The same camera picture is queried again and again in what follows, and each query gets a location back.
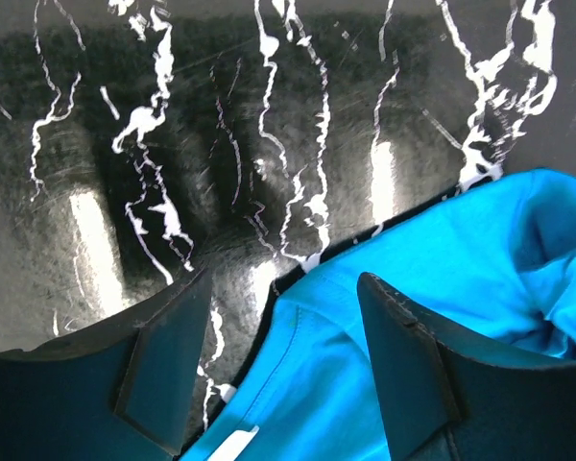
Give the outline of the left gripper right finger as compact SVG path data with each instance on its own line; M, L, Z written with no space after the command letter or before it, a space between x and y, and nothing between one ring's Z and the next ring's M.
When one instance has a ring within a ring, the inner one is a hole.
M576 460L576 361L505 344L365 273L358 301L395 460Z

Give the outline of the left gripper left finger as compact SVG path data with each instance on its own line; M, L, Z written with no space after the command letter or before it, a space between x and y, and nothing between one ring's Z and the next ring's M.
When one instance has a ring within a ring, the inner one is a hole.
M172 460L185 443L211 279L181 279L25 352L0 352L0 460Z

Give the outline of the blue t shirt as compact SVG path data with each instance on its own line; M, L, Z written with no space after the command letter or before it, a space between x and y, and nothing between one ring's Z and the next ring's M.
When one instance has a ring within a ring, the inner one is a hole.
M576 178L547 169L440 202L275 302L243 382L188 460L386 460L361 310L372 273L458 324L576 360Z

